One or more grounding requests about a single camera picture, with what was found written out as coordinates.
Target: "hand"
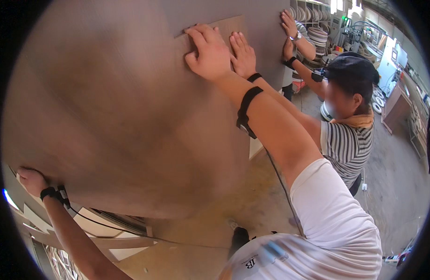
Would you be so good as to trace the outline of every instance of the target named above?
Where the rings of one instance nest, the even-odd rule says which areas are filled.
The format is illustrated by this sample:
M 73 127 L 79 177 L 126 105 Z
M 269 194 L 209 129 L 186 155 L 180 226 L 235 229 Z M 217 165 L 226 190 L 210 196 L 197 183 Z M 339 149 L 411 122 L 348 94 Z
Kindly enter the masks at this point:
M 195 42 L 199 56 L 191 52 L 185 56 L 190 69 L 201 77 L 214 81 L 231 72 L 229 48 L 224 43 L 218 27 L 197 24 L 185 30 Z
M 293 56 L 293 42 L 290 38 L 287 38 L 284 45 L 284 59 L 289 60 Z
M 282 22 L 282 26 L 285 29 L 285 33 L 287 34 L 287 36 L 294 39 L 297 36 L 297 27 L 293 17 L 287 10 L 284 10 L 280 17 L 284 21 Z
M 47 182 L 38 171 L 20 167 L 17 170 L 17 177 L 27 191 L 35 197 L 40 197 L 40 192 L 48 188 Z
M 244 79 L 249 78 L 251 75 L 257 73 L 255 70 L 255 52 L 249 46 L 243 33 L 232 32 L 229 37 L 232 49 L 235 52 L 236 58 L 231 54 L 231 61 L 234 65 L 235 72 Z

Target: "gray striped t-shirt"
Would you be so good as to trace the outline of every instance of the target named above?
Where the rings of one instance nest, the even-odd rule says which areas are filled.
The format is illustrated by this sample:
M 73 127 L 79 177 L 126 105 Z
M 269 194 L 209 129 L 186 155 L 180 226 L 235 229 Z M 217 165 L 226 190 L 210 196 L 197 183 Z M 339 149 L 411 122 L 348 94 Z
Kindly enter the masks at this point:
M 374 140 L 370 128 L 353 128 L 345 124 L 321 121 L 321 151 L 350 188 L 364 168 Z

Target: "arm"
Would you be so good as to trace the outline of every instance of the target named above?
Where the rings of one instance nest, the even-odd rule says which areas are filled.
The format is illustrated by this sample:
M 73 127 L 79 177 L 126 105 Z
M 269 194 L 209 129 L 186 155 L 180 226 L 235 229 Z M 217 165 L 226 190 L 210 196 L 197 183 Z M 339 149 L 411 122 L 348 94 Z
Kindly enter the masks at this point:
M 48 187 L 37 171 L 19 168 L 17 173 L 20 183 L 34 196 L 40 197 L 40 192 Z M 132 280 L 100 252 L 59 200 L 46 196 L 44 205 L 59 242 L 89 280 Z
M 192 71 L 212 81 L 239 109 L 252 83 L 231 71 L 229 49 L 218 28 L 196 25 L 185 31 L 195 42 L 199 57 L 185 59 Z M 248 109 L 249 126 L 281 166 L 290 188 L 296 177 L 322 155 L 303 126 L 264 89 Z
M 234 70 L 247 79 L 252 74 L 256 73 L 255 70 L 255 53 L 254 49 L 249 46 L 245 36 L 242 33 L 233 32 L 230 37 L 232 49 L 237 57 L 231 55 L 231 61 L 234 65 Z M 316 146 L 321 148 L 321 121 L 316 120 L 310 115 L 302 113 L 293 103 L 279 94 L 273 87 L 271 87 L 263 78 L 258 78 L 254 81 L 254 85 L 262 88 L 269 96 L 277 101 L 284 107 L 290 114 L 301 123 L 308 134 L 311 136 Z
M 283 20 L 282 26 L 285 29 L 286 35 L 288 37 L 295 38 L 297 35 L 297 26 L 291 14 L 287 10 L 284 10 L 280 17 Z M 316 48 L 313 46 L 312 43 L 307 41 L 305 37 L 302 37 L 299 40 L 295 41 L 295 44 L 297 46 L 297 49 L 302 53 L 304 57 L 306 57 L 309 60 L 313 60 L 316 58 Z
M 328 85 L 326 80 L 322 82 L 313 81 L 311 78 L 312 71 L 302 64 L 299 60 L 295 60 L 292 63 L 293 68 L 301 76 L 302 80 L 312 89 L 320 98 L 325 99 L 325 92 Z

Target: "person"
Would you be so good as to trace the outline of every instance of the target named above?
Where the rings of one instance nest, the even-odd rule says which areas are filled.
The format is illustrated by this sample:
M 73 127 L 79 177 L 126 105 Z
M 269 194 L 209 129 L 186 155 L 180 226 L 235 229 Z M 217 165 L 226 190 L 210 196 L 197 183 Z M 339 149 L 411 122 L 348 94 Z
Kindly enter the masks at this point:
M 231 70 L 231 53 L 217 27 L 198 24 L 185 33 L 198 49 L 198 54 L 185 56 L 187 64 L 218 87 L 237 109 L 242 107 L 249 119 L 244 125 L 281 167 L 306 235 L 277 233 L 255 238 L 232 255 L 218 278 L 376 279 L 382 261 L 378 228 L 307 130 L 273 98 L 270 87 L 256 87 Z M 250 101 L 246 110 L 245 95 Z M 36 171 L 19 168 L 18 174 L 34 196 L 47 188 Z M 54 196 L 43 201 L 59 241 L 86 277 L 129 279 L 104 257 Z
M 248 45 L 243 34 L 234 32 L 230 38 L 236 54 L 236 57 L 231 58 L 234 69 L 247 79 L 256 73 L 253 48 Z M 379 74 L 368 59 L 354 52 L 345 52 L 325 68 L 328 82 L 325 79 L 316 82 L 312 79 L 312 70 L 297 60 L 292 50 L 292 42 L 287 39 L 284 58 L 287 63 L 291 62 L 290 66 L 299 73 L 308 87 L 325 99 L 334 120 L 327 123 L 302 113 L 262 77 L 253 83 L 267 88 L 270 95 L 302 124 L 354 196 L 374 139 L 374 113 L 370 98 L 372 84 L 378 84 Z
M 316 58 L 316 48 L 314 46 L 313 41 L 310 39 L 307 33 L 307 29 L 302 23 L 294 20 L 291 13 L 288 10 L 284 10 L 281 15 L 282 19 L 282 27 L 285 30 L 285 34 L 287 36 L 287 41 L 294 42 L 294 44 L 289 45 L 285 42 L 285 47 L 287 47 L 288 51 L 292 53 L 293 56 L 296 56 L 296 48 L 293 48 L 293 45 L 297 47 L 302 54 L 302 56 L 306 57 L 309 60 L 313 60 Z M 293 90 L 293 70 L 290 68 L 285 68 L 284 73 L 284 82 L 285 86 L 282 87 L 282 92 L 284 93 L 284 97 L 291 101 L 291 98 L 294 94 Z

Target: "leg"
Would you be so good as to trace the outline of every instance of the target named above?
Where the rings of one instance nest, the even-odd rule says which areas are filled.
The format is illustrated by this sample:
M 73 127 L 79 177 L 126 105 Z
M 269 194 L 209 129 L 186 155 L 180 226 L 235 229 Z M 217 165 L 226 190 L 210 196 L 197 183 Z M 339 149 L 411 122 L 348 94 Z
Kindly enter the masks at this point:
M 234 235 L 232 236 L 232 245 L 229 249 L 229 254 L 227 255 L 227 260 L 231 258 L 231 256 L 240 249 L 244 244 L 249 242 L 249 234 L 245 228 L 237 227 L 234 231 Z
M 293 97 L 294 91 L 293 91 L 293 84 L 289 84 L 286 87 L 282 87 L 282 92 L 284 93 L 284 97 L 291 101 L 291 98 Z

